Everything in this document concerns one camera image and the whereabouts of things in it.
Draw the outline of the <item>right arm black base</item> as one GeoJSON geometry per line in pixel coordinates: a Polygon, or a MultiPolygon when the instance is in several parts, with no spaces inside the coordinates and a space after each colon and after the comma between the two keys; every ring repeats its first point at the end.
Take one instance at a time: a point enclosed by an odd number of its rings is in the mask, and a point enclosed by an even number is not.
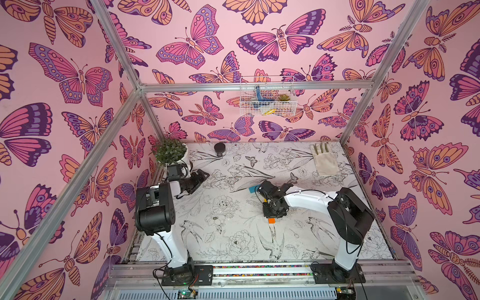
{"type": "Polygon", "coordinates": [[[314,281],[318,285],[348,285],[355,283],[366,283],[363,270],[357,263],[349,271],[346,271],[342,267],[338,266],[335,262],[332,262],[331,264],[313,262],[310,265],[310,269],[313,274],[314,281]]]}

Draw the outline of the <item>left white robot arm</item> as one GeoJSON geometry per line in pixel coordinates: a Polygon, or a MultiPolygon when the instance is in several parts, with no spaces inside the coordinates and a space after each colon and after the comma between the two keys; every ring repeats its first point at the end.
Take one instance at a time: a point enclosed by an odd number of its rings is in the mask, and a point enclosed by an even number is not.
{"type": "Polygon", "coordinates": [[[167,270],[191,270],[193,262],[176,223],[175,199],[192,195],[210,177],[201,169],[191,171],[185,164],[166,168],[166,176],[136,191],[135,225],[151,236],[167,259],[167,270]]]}

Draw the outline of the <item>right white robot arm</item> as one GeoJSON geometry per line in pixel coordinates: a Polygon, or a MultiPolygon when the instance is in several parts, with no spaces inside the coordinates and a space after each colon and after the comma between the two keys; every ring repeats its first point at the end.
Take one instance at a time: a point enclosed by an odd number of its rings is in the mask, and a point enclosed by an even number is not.
{"type": "Polygon", "coordinates": [[[351,271],[355,267],[375,217],[350,188],[326,192],[302,189],[290,183],[278,187],[270,181],[263,181],[255,187],[254,193],[263,198],[262,211],[267,219],[283,218],[291,208],[329,216],[339,235],[339,248],[332,265],[343,271],[351,271]]]}

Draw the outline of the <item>blue building block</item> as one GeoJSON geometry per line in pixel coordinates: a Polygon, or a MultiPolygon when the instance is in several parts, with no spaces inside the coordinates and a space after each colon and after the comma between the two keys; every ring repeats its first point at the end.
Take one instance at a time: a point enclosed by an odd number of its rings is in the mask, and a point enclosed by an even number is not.
{"type": "Polygon", "coordinates": [[[260,185],[249,187],[248,190],[251,194],[259,193],[260,185]]]}

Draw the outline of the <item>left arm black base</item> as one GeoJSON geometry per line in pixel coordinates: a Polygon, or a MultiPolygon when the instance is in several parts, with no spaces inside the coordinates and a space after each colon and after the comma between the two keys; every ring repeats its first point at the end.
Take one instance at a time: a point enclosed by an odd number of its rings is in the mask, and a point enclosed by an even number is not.
{"type": "Polygon", "coordinates": [[[167,268],[161,277],[163,286],[211,286],[213,265],[194,265],[167,268]]]}

